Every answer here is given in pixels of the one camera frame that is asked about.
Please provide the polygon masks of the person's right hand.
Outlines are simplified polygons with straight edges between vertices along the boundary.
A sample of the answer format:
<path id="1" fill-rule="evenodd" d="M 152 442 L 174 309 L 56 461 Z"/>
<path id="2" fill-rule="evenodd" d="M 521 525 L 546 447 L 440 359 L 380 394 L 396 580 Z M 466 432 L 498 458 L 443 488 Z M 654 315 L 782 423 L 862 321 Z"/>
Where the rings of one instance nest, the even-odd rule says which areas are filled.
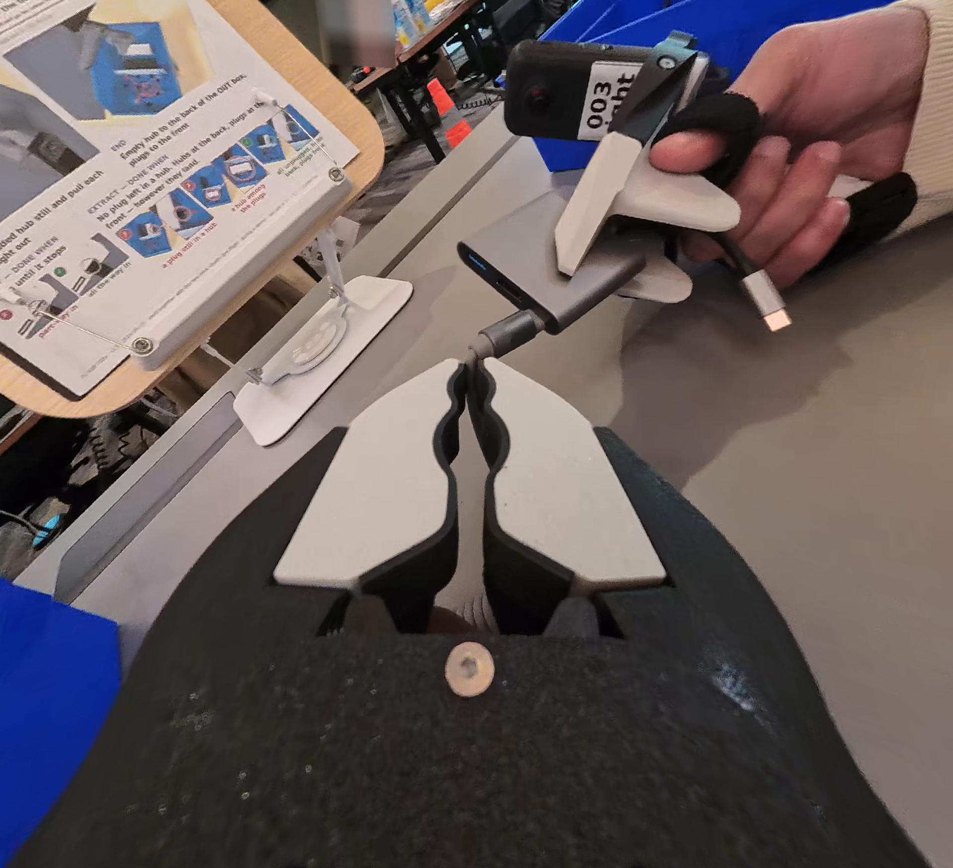
<path id="1" fill-rule="evenodd" d="M 730 236 L 778 290 L 848 226 L 850 206 L 830 195 L 838 176 L 878 182 L 902 168 L 927 51 L 925 16 L 891 5 L 781 30 L 732 86 L 757 105 L 764 136 L 729 186 L 741 209 Z"/>

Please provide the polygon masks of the grey USB hub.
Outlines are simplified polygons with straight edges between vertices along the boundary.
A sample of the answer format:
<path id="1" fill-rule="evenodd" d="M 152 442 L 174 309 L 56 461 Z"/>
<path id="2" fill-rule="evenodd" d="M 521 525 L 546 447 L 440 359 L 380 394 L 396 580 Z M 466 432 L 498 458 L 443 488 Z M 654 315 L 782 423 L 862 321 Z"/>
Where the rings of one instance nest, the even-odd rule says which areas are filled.
<path id="1" fill-rule="evenodd" d="M 547 231 L 488 229 L 458 244 L 459 258 L 519 311 L 532 313 L 548 334 L 559 334 L 589 314 L 638 273 L 646 252 L 661 252 L 653 234 L 610 234 L 600 239 L 576 274 L 556 268 L 554 236 Z"/>

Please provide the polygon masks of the printed instruction sheet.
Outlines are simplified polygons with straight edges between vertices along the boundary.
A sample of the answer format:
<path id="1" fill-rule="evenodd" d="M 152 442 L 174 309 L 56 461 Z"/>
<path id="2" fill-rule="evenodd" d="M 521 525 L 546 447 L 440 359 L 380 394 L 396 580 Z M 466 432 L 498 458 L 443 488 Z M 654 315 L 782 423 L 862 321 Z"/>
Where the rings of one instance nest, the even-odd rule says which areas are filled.
<path id="1" fill-rule="evenodd" d="M 1 0 L 2 355 L 70 400 L 168 362 L 358 148 L 207 0 Z"/>

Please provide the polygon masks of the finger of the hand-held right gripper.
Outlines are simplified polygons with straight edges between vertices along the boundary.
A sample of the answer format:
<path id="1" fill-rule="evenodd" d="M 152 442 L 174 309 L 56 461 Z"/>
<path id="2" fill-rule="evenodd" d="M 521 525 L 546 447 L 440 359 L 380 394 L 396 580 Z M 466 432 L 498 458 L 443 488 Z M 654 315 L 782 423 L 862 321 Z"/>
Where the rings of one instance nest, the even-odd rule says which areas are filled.
<path id="1" fill-rule="evenodd" d="M 598 144 L 554 228 L 557 270 L 578 271 L 612 215 L 642 217 L 647 182 L 643 144 L 622 133 L 609 133 Z"/>
<path id="2" fill-rule="evenodd" d="M 646 252 L 641 269 L 617 290 L 620 298 L 678 304 L 691 295 L 689 274 L 659 252 Z"/>

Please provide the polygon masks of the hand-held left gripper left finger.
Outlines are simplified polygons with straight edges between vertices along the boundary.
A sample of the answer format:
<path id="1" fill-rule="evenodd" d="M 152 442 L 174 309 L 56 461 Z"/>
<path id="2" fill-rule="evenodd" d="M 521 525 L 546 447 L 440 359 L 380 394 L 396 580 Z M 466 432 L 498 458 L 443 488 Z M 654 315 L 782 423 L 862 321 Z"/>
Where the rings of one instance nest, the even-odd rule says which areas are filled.
<path id="1" fill-rule="evenodd" d="M 348 426 L 272 572 L 282 586 L 374 597 L 403 633 L 428 629 L 459 560 L 459 418 L 467 369 L 446 359 Z"/>

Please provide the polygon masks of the wooden office desk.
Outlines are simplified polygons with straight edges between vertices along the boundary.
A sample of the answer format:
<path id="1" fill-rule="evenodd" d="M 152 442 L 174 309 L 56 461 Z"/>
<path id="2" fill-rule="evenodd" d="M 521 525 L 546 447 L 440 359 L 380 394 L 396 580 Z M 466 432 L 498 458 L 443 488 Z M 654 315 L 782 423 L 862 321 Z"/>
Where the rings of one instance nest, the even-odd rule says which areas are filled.
<path id="1" fill-rule="evenodd" d="M 545 8 L 550 17 L 549 28 L 555 16 Z M 447 41 L 457 37 L 462 39 L 481 74 L 493 78 L 500 73 L 511 50 L 507 52 L 494 34 L 490 11 L 483 0 L 457 0 L 422 40 L 406 50 L 399 48 L 391 67 L 376 67 L 358 83 L 350 85 L 351 92 L 358 98 L 379 90 L 397 114 L 401 127 L 411 138 L 424 144 L 436 164 L 443 161 L 446 154 L 413 92 L 428 81 L 422 64 L 434 60 Z"/>

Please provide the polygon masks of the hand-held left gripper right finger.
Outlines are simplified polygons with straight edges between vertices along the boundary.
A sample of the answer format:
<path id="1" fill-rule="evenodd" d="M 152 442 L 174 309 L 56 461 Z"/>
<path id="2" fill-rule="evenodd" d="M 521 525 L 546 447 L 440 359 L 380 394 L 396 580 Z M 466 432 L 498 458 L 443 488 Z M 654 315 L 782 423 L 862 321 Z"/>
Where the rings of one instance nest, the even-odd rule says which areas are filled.
<path id="1" fill-rule="evenodd" d="M 487 464 L 483 583 L 503 634 L 542 634 L 566 600 L 655 589 L 668 575 L 597 429 L 498 359 L 469 370 Z"/>

